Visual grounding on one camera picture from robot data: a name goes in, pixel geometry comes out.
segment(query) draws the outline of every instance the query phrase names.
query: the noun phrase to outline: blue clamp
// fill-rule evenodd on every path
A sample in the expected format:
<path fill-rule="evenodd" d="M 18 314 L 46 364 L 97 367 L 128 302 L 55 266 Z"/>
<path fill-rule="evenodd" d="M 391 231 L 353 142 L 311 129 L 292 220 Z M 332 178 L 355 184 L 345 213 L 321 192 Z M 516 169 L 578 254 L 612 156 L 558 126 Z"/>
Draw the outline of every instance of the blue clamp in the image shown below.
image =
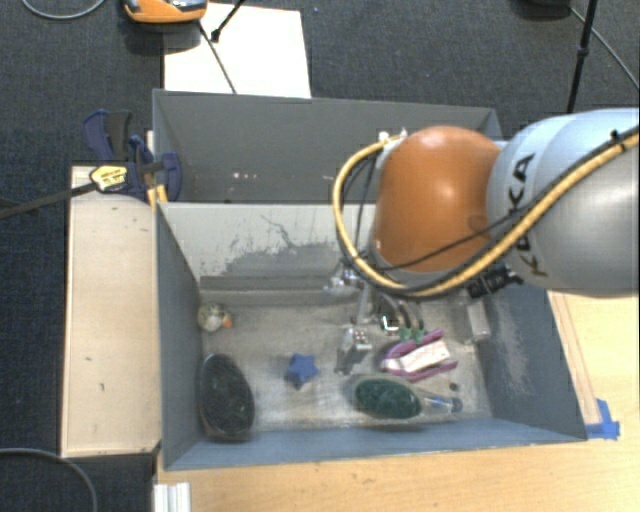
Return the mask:
<path fill-rule="evenodd" d="M 96 110 L 82 122 L 82 138 L 102 164 L 127 160 L 127 130 L 131 112 Z"/>
<path fill-rule="evenodd" d="M 617 441 L 618 437 L 620 437 L 620 422 L 611 419 L 606 401 L 596 398 L 596 402 L 598 403 L 598 409 L 600 409 L 602 422 L 585 425 L 587 436 L 589 439 L 612 439 Z"/>
<path fill-rule="evenodd" d="M 300 389 L 305 382 L 320 373 L 313 364 L 313 359 L 313 356 L 293 354 L 284 379 L 292 382 L 296 389 Z"/>
<path fill-rule="evenodd" d="M 127 139 L 130 112 L 108 112 L 97 110 L 88 115 L 82 123 L 85 143 L 95 152 L 98 161 L 120 162 L 127 168 L 127 186 L 116 193 L 147 200 L 150 186 L 144 175 L 153 174 L 155 185 L 164 185 L 169 201 L 176 201 L 182 187 L 182 166 L 175 151 L 164 153 L 160 162 L 154 163 L 151 150 L 139 135 Z M 129 149 L 133 159 L 129 158 Z"/>

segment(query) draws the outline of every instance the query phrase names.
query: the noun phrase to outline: gray bin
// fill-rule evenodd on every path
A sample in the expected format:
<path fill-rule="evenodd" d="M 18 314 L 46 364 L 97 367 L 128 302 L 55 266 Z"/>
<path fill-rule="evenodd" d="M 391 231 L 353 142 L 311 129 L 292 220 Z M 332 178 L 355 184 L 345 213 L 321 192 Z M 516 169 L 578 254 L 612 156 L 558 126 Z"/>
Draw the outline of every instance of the gray bin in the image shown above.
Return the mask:
<path fill-rule="evenodd" d="M 468 337 L 455 297 L 425 302 L 459 360 L 419 384 L 465 402 L 455 417 L 407 422 L 366 417 L 350 404 L 350 378 L 332 371 L 355 299 L 328 300 L 321 285 L 337 249 L 327 193 L 336 169 L 379 130 L 456 124 L 499 136 L 489 109 L 347 100 L 285 100 L 155 91 L 156 153 L 177 150 L 184 188 L 157 215 L 162 447 L 168 470 L 279 464 L 586 439 L 546 293 L 507 288 L 485 301 L 489 340 Z M 365 209 L 364 224 L 372 218 Z M 345 218 L 354 225 L 356 207 Z M 203 299 L 224 302 L 232 329 L 207 334 Z M 374 333 L 380 349 L 387 341 Z M 206 439 L 197 374 L 211 351 L 230 354 L 256 399 L 250 440 Z M 301 390 L 285 382 L 294 352 L 320 374 Z M 372 355 L 354 374 L 375 368 Z"/>

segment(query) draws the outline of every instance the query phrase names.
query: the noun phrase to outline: white plastic piece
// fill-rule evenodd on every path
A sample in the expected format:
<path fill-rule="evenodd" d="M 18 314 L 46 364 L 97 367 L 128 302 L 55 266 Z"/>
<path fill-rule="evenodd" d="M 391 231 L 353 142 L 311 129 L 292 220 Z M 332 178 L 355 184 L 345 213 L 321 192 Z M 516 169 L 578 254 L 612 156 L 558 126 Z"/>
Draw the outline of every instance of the white plastic piece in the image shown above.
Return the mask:
<path fill-rule="evenodd" d="M 441 363 L 450 357 L 451 354 L 444 341 L 436 341 L 417 348 L 398 359 L 385 359 L 382 361 L 382 369 L 415 373 L 423 368 Z"/>
<path fill-rule="evenodd" d="M 487 341 L 491 338 L 491 327 L 484 309 L 484 302 L 476 300 L 467 305 L 467 313 L 469 315 L 469 324 L 471 326 L 471 340 L 474 343 Z"/>
<path fill-rule="evenodd" d="M 385 146 L 382 148 L 380 155 L 376 159 L 376 172 L 380 172 L 382 170 L 385 162 L 387 161 L 387 158 L 389 158 L 389 155 L 393 152 L 394 149 L 398 147 L 398 144 L 402 143 L 402 141 L 404 141 L 404 139 L 407 138 L 407 135 L 408 135 L 407 130 L 403 128 L 402 131 L 400 132 L 399 139 L 393 140 L 385 144 Z M 387 132 L 380 132 L 378 134 L 379 141 L 387 140 L 388 138 L 389 138 L 389 134 Z"/>
<path fill-rule="evenodd" d="M 329 285 L 324 287 L 324 291 L 332 297 L 346 298 L 354 295 L 358 289 L 345 283 L 342 277 L 332 276 L 329 278 Z"/>
<path fill-rule="evenodd" d="M 198 325 L 207 332 L 231 325 L 231 316 L 219 304 L 203 304 L 198 308 Z"/>
<path fill-rule="evenodd" d="M 154 485 L 153 507 L 154 512 L 191 512 L 191 485 L 189 482 Z"/>

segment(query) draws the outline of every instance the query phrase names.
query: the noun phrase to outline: orange object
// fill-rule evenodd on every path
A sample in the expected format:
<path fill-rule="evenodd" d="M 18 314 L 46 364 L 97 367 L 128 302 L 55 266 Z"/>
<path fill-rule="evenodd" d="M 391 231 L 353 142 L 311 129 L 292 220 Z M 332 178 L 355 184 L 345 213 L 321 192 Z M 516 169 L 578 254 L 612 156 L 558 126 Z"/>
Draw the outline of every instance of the orange object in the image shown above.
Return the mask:
<path fill-rule="evenodd" d="M 222 327 L 225 329 L 231 329 L 233 327 L 233 318 L 229 313 L 225 313 L 222 317 Z"/>
<path fill-rule="evenodd" d="M 207 12 L 208 0 L 124 0 L 124 10 L 140 23 L 183 23 Z"/>
<path fill-rule="evenodd" d="M 436 126 L 407 137 L 390 154 L 378 189 L 375 250 L 400 265 L 486 228 L 486 192 L 500 149 L 480 133 Z M 479 236 L 426 261 L 413 272 L 450 269 L 478 251 Z"/>

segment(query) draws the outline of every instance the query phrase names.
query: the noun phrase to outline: yellow cable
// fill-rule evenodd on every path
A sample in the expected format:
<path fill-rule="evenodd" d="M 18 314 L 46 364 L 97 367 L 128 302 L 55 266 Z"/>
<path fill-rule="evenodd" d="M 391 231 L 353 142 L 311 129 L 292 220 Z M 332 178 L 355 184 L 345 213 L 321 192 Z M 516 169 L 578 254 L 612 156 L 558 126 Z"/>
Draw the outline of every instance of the yellow cable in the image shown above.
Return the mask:
<path fill-rule="evenodd" d="M 633 134 L 621 141 L 618 144 L 612 145 L 605 149 L 603 152 L 598 153 L 593 158 L 574 169 L 565 178 L 560 180 L 539 202 L 537 202 L 529 212 L 526 213 L 512 228 L 509 230 L 503 238 L 500 239 L 496 245 L 482 255 L 477 261 L 469 265 L 461 272 L 446 279 L 445 281 L 425 288 L 421 291 L 411 292 L 408 291 L 406 285 L 397 283 L 380 274 L 377 270 L 372 268 L 364 259 L 358 254 L 358 250 L 353 245 L 353 242 L 349 238 L 347 229 L 342 217 L 341 204 L 342 204 L 342 187 L 346 178 L 349 176 L 353 167 L 363 158 L 375 153 L 384 145 L 392 140 L 397 140 L 400 136 L 391 137 L 385 141 L 376 142 L 353 155 L 349 160 L 345 162 L 333 187 L 332 205 L 333 214 L 336 221 L 336 229 L 338 236 L 345 246 L 349 256 L 351 256 L 353 263 L 374 282 L 393 288 L 399 291 L 407 290 L 406 295 L 410 297 L 429 297 L 437 295 L 439 293 L 446 292 L 461 285 L 468 279 L 476 276 L 489 265 L 495 262 L 500 256 L 505 254 L 522 236 L 524 236 L 529 229 L 564 195 L 571 187 L 579 183 L 581 180 L 589 176 L 591 173 L 613 160 L 616 156 L 622 154 L 627 149 L 638 145 L 638 134 Z"/>

